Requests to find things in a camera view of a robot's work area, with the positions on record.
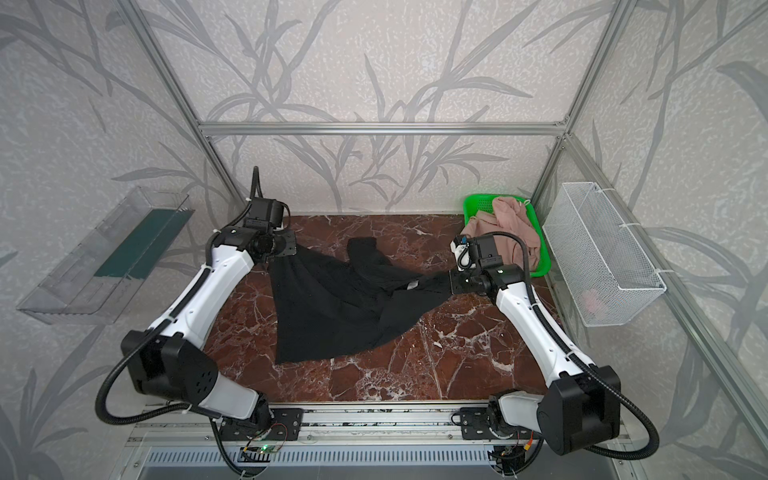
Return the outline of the black shirt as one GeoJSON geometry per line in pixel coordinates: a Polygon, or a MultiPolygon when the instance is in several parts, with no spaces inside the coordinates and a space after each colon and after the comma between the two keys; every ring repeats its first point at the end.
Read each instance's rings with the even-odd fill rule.
{"type": "Polygon", "coordinates": [[[277,364],[375,349],[412,329],[451,297],[449,273],[394,265],[373,237],[347,242],[346,261],[298,246],[270,261],[277,364]]]}

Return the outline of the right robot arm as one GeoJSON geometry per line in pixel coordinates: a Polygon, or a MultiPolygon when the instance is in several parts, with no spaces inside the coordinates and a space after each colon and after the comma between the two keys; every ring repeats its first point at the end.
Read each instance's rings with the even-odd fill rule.
{"type": "Polygon", "coordinates": [[[450,285],[454,294],[486,295],[515,327],[545,380],[543,395],[513,391],[491,398],[489,423],[495,432],[506,435],[513,427],[537,432],[559,455],[618,436],[619,399],[577,365],[593,362],[541,306],[520,268],[454,269],[450,285]]]}

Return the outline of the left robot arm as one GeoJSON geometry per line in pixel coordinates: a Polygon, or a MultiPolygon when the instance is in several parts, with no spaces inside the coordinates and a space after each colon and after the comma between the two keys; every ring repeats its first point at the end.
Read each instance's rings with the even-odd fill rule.
{"type": "Polygon", "coordinates": [[[123,364],[134,389],[181,410],[257,430],[270,426],[273,415],[264,396],[221,374],[203,348],[224,303],[252,268],[296,253],[290,229],[230,226],[214,232],[205,263],[179,298],[146,330],[124,337],[123,364]]]}

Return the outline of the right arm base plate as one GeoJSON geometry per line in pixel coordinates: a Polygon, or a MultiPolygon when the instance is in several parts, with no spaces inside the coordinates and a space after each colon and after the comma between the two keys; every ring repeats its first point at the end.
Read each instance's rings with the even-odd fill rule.
{"type": "Polygon", "coordinates": [[[528,442],[530,438],[537,438],[537,434],[530,429],[506,424],[489,407],[462,407],[451,414],[450,421],[460,428],[463,440],[528,442]]]}

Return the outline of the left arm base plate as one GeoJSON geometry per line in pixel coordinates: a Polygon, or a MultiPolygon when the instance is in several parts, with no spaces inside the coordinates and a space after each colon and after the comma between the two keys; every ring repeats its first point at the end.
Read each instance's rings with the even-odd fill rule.
{"type": "Polygon", "coordinates": [[[225,417],[219,428],[223,441],[296,441],[302,425],[301,408],[273,408],[256,422],[225,417]]]}

